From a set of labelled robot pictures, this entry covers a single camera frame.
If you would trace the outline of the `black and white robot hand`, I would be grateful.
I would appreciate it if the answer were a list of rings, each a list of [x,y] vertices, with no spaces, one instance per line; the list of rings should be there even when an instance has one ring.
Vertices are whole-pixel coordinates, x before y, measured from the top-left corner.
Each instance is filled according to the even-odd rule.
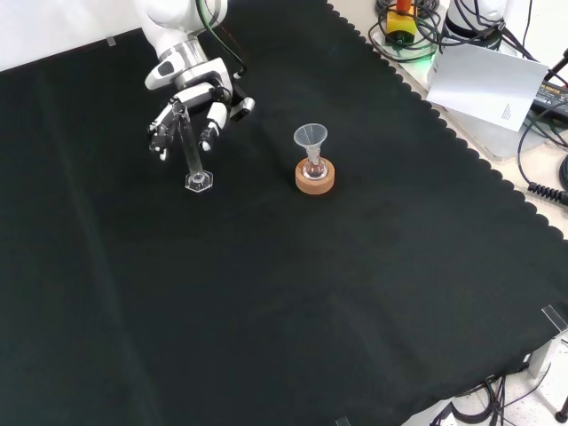
[[[182,56],[174,53],[157,65],[145,79],[149,90],[169,84],[176,85],[177,93],[148,127],[150,150],[158,153],[162,159],[167,157],[177,127],[175,122],[183,117],[174,111],[175,105],[182,106],[185,111],[210,105],[207,124],[198,142],[201,150],[208,152],[224,129],[233,102],[233,82],[225,63],[221,59],[213,59],[187,67]]]

